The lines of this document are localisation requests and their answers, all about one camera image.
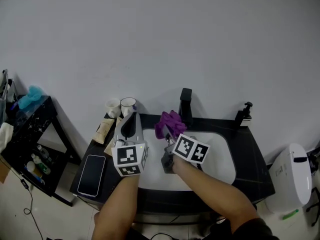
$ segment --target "white cup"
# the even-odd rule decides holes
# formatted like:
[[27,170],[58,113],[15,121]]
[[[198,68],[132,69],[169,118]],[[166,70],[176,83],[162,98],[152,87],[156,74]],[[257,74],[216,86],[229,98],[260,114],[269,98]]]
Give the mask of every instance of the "white cup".
[[121,100],[120,104],[123,117],[126,117],[131,112],[137,111],[136,103],[135,98],[128,97]]
[[110,118],[117,118],[121,115],[120,100],[117,98],[107,101],[105,107]]

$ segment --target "shelf leg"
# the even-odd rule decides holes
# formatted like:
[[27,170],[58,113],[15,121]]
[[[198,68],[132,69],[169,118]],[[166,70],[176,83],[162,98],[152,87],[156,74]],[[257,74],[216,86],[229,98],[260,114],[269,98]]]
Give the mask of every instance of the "shelf leg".
[[80,165],[81,159],[80,159],[79,155],[77,154],[77,152],[75,151],[72,144],[70,143],[70,141],[69,141],[68,137],[66,136],[64,130],[62,129],[57,117],[54,117],[52,119],[52,125],[53,125],[56,133],[59,135],[60,139],[62,140],[62,143],[65,145],[66,153],[68,152],[70,154],[70,156],[72,156],[72,163],[74,163],[76,165]]

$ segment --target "white trash can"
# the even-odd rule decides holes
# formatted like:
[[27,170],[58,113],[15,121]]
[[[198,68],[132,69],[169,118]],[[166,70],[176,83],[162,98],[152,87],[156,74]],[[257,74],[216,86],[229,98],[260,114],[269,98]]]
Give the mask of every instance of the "white trash can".
[[312,181],[309,160],[304,148],[290,144],[269,169],[275,194],[265,199],[273,212],[292,212],[306,205],[311,196]]

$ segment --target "sleeve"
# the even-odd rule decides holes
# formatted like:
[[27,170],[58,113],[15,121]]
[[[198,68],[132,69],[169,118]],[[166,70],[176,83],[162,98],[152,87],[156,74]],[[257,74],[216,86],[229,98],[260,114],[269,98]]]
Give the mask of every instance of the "sleeve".
[[271,229],[262,218],[254,218],[241,225],[234,233],[232,239],[249,240],[279,240],[272,235]]

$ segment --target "black shelf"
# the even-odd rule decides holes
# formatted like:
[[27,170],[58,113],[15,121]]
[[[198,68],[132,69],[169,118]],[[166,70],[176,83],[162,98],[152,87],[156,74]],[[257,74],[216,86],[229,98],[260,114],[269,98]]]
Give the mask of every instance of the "black shelf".
[[[19,109],[14,117],[6,121],[13,126],[13,135],[11,141],[2,152],[2,156],[11,167],[32,185],[48,196],[55,197],[64,204],[72,206],[71,202],[55,194],[55,191],[67,163],[70,161],[71,163],[79,165],[81,159],[61,127],[57,115],[58,113],[50,96],[42,96],[26,108]],[[54,163],[52,165],[47,164],[51,172],[49,175],[42,173],[42,179],[45,183],[42,184],[27,171],[25,166],[28,161],[32,161],[32,153],[41,158],[37,150],[37,142],[51,123],[66,147],[66,152],[63,153],[43,146],[49,152]]]

